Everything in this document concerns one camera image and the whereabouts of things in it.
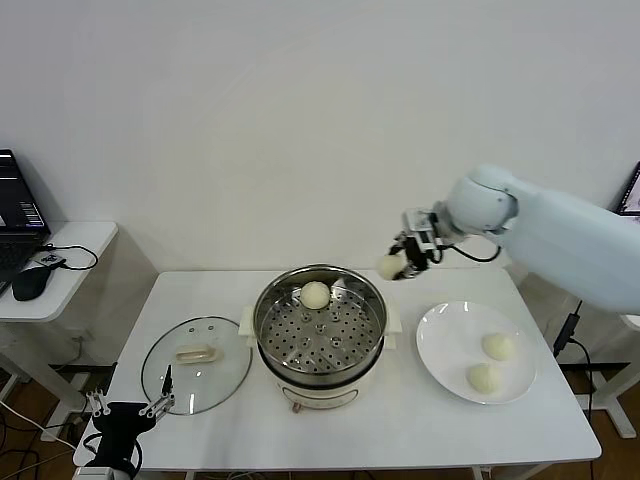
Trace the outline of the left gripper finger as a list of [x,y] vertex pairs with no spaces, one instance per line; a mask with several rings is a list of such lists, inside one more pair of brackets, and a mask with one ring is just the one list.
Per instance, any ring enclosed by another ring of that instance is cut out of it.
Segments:
[[168,413],[174,405],[175,395],[173,394],[172,366],[168,365],[164,375],[160,397],[141,409],[139,415],[146,418],[161,418]]
[[108,410],[106,395],[117,369],[117,365],[118,363],[114,362],[97,386],[85,394],[85,413],[90,413],[92,416],[100,416]]

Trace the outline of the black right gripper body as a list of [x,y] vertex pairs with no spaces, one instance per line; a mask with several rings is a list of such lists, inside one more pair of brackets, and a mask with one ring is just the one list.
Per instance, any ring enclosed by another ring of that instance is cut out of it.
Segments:
[[428,270],[431,264],[439,264],[443,258],[440,246],[436,250],[422,251],[414,237],[405,239],[404,252],[407,259],[406,270]]

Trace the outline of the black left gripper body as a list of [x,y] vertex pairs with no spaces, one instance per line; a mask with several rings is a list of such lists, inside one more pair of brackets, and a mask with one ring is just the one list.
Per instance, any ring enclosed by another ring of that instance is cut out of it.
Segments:
[[108,413],[93,416],[100,442],[92,460],[95,467],[140,468],[142,449],[138,437],[153,429],[156,419],[137,402],[110,402]]

